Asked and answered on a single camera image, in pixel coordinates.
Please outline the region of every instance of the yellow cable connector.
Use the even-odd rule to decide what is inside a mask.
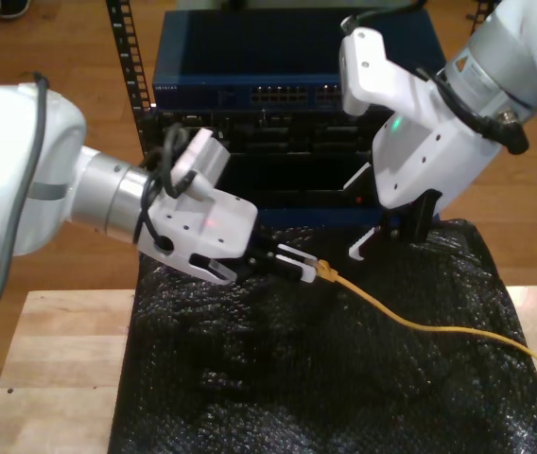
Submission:
[[[522,343],[519,343],[516,340],[506,338],[504,336],[500,336],[499,334],[495,334],[490,331],[483,331],[481,329],[474,329],[474,328],[466,328],[463,326],[427,326],[425,324],[418,324],[418,323],[410,322],[409,320],[406,320],[403,317],[400,317],[394,312],[392,312],[390,309],[388,309],[378,300],[373,298],[369,293],[366,293],[365,291],[357,287],[352,282],[349,282],[346,279],[344,279],[342,276],[338,274],[336,270],[333,270],[329,266],[329,263],[327,263],[325,260],[320,260],[316,268],[317,268],[317,273],[319,274],[321,278],[329,282],[337,282],[341,284],[342,286],[346,287],[347,289],[359,295],[361,298],[363,298],[365,301],[370,303],[372,306],[374,306],[375,308],[377,308],[384,314],[388,315],[391,319],[395,320],[397,323],[403,326],[406,326],[407,328],[415,329],[418,331],[424,331],[428,333],[458,333],[458,334],[470,334],[472,336],[480,336],[483,338],[492,339],[494,341],[500,341],[500,342],[506,343],[507,345],[511,345],[519,349],[523,353],[537,360],[537,353],[535,353],[530,348],[527,348]]]

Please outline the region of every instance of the black bracket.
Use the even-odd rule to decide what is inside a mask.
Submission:
[[[128,89],[128,99],[136,122],[138,138],[143,154],[146,155],[148,152],[147,124],[149,116],[152,115],[151,99],[140,48],[138,47],[130,0],[106,1],[119,62],[126,81],[126,88]]]
[[[470,14],[469,19],[473,20],[473,30],[475,33],[478,26],[484,23],[489,15],[494,12],[495,7],[499,4],[499,0],[475,0],[478,5],[476,6],[476,14]]]

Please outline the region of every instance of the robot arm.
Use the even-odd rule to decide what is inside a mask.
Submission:
[[[372,103],[395,111],[372,147],[377,196],[387,209],[436,191],[439,214],[501,150],[452,112],[433,81],[388,61],[375,30],[359,27],[343,40],[340,72],[347,113],[363,114]],[[502,2],[441,78],[481,117],[529,121],[537,114],[537,2]]]
[[[0,87],[0,249],[31,150],[37,94],[33,84]],[[261,269],[315,278],[314,257],[275,242],[259,227],[253,204],[215,188],[230,155],[210,131],[201,130],[171,168],[182,192],[168,195],[159,169],[149,174],[84,147],[83,115],[57,93],[48,92],[45,123],[15,255],[39,250],[70,220],[215,284]]]

